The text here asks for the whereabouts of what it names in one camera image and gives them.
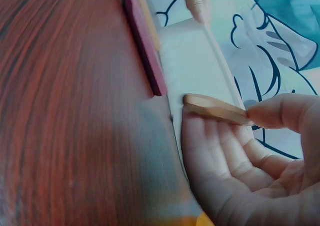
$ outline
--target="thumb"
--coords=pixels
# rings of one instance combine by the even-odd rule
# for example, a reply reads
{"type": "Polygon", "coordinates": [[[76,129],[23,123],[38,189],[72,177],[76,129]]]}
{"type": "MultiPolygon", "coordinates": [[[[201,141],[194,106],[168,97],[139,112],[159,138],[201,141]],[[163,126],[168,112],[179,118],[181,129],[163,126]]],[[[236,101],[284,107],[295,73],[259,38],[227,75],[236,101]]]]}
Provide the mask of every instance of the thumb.
{"type": "Polygon", "coordinates": [[[258,126],[289,128],[301,134],[304,175],[309,184],[320,181],[320,97],[282,94],[249,108],[249,118],[258,126]]]}
{"type": "Polygon", "coordinates": [[[185,3],[199,23],[204,24],[210,20],[210,0],[185,0],[185,3]]]}

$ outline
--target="hand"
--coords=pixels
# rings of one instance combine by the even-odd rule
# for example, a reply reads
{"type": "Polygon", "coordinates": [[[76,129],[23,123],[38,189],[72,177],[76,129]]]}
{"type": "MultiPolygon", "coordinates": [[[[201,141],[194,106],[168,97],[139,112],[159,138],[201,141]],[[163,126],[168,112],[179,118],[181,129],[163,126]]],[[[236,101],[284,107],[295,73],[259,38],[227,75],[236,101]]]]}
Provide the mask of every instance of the hand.
{"type": "Polygon", "coordinates": [[[252,107],[260,127],[301,134],[303,160],[271,155],[245,127],[184,110],[181,148],[190,187],[216,225],[320,224],[320,98],[280,95],[252,107]]]}
{"type": "Polygon", "coordinates": [[[204,24],[210,20],[210,0],[185,0],[185,3],[199,23],[204,24]]]}

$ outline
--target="printed illustration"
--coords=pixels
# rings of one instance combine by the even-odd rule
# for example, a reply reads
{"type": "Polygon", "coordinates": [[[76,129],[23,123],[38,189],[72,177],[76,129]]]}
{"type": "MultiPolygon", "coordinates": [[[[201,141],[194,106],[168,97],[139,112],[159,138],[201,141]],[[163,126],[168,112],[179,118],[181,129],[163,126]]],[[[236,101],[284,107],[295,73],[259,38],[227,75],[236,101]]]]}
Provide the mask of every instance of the printed illustration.
{"type": "MultiPolygon", "coordinates": [[[[152,0],[162,27],[191,18],[185,0],[152,0]]],[[[281,93],[318,95],[320,69],[306,70],[316,42],[267,14],[259,0],[212,0],[211,28],[246,108],[281,93]]],[[[300,135],[288,129],[253,127],[265,147],[303,157],[300,135]]]]}

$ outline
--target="wooden table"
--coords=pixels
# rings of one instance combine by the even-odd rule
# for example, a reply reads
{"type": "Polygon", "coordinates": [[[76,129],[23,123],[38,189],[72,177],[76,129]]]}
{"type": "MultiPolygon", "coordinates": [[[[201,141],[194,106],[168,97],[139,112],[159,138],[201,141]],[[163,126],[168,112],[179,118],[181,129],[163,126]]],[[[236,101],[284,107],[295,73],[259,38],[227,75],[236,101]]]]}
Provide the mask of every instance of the wooden table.
{"type": "Polygon", "coordinates": [[[0,0],[0,225],[194,225],[120,0],[0,0]]]}

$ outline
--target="wooden stick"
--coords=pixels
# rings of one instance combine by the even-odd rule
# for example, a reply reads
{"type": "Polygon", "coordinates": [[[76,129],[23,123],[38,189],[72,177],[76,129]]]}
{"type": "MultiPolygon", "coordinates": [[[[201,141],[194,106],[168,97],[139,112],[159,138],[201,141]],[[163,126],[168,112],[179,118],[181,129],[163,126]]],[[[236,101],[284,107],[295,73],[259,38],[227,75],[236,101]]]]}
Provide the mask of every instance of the wooden stick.
{"type": "Polygon", "coordinates": [[[160,43],[159,38],[157,34],[157,30],[154,24],[154,21],[152,20],[151,13],[147,4],[147,0],[139,0],[141,9],[143,11],[145,22],[148,26],[150,36],[152,38],[153,46],[158,52],[160,50],[160,43]]]}
{"type": "Polygon", "coordinates": [[[247,118],[245,110],[212,97],[199,94],[186,94],[183,97],[183,104],[191,112],[206,118],[212,118],[234,125],[254,125],[254,123],[247,118]]]}

